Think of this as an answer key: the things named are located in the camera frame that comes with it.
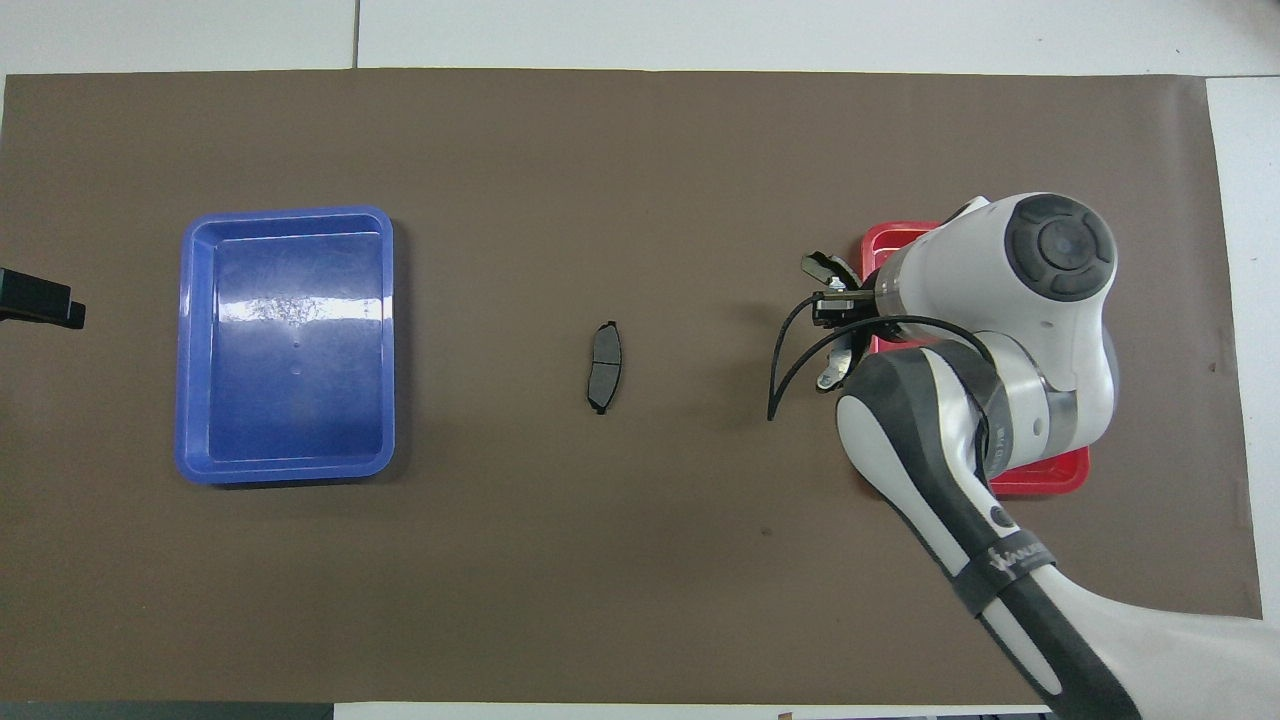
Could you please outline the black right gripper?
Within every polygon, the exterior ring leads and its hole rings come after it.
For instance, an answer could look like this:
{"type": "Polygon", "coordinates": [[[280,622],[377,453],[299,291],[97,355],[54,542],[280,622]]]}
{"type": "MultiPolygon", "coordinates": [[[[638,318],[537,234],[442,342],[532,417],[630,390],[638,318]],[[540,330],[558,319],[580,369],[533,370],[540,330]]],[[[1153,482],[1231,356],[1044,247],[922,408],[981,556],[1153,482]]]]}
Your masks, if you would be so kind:
{"type": "Polygon", "coordinates": [[[876,290],[820,291],[812,295],[813,304],[847,304],[846,311],[814,310],[813,324],[823,329],[859,325],[859,331],[879,331],[883,325],[877,306],[876,290]]]}

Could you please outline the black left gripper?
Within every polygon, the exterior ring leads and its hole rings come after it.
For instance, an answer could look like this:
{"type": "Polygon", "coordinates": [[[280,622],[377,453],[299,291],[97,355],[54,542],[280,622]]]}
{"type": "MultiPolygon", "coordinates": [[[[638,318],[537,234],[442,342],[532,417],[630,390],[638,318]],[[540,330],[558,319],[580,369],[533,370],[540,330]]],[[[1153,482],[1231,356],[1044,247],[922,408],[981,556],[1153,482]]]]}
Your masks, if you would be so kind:
{"type": "Polygon", "coordinates": [[[84,328],[86,306],[72,299],[72,287],[1,268],[1,322],[84,328]]]}

